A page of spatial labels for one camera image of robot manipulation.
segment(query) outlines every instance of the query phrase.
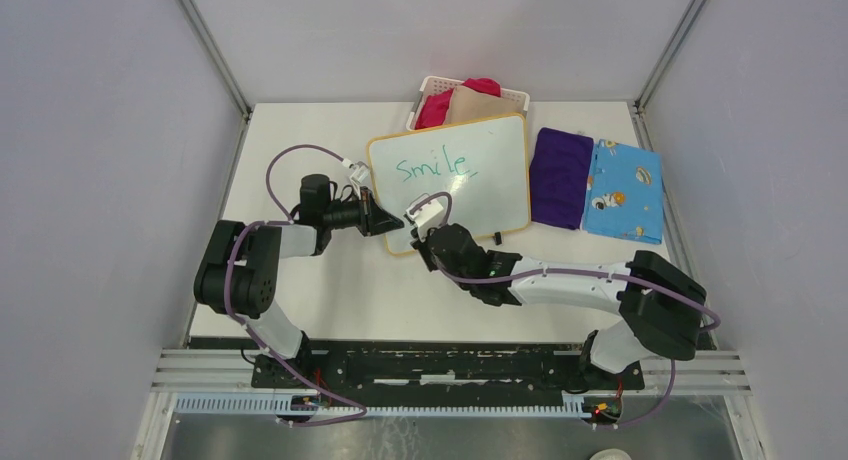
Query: white round object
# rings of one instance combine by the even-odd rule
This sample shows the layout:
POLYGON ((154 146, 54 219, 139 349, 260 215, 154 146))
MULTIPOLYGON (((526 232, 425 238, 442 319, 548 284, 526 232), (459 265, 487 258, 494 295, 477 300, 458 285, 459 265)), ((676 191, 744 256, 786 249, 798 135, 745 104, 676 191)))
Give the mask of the white round object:
POLYGON ((624 450, 611 448, 592 455, 589 460, 633 460, 624 450))

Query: blue cloth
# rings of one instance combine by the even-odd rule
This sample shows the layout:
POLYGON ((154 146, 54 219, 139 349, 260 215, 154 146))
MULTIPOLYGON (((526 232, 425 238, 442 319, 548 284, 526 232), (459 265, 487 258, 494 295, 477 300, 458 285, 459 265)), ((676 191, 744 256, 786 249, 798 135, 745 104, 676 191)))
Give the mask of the blue cloth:
POLYGON ((600 140, 592 153, 583 229, 637 242, 662 242, 660 156, 600 140))

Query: white basket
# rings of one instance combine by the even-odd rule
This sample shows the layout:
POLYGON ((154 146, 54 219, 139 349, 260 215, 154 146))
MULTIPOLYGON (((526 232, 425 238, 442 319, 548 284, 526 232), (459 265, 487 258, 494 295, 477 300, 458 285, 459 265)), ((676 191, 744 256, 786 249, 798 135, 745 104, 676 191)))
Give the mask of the white basket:
MULTIPOLYGON (((418 89, 418 100, 412 105, 412 111, 409 112, 409 119, 406 121, 406 129, 410 132, 415 130, 415 122, 418 121, 418 115, 421 114, 421 108, 427 97, 446 92, 452 88, 462 85, 462 80, 454 80, 452 78, 434 77, 430 75, 424 78, 421 82, 421 88, 418 89)), ((527 109, 530 107, 530 95, 519 92, 518 90, 509 90, 501 88, 501 98, 512 100, 521 108, 521 114, 527 118, 527 109)))

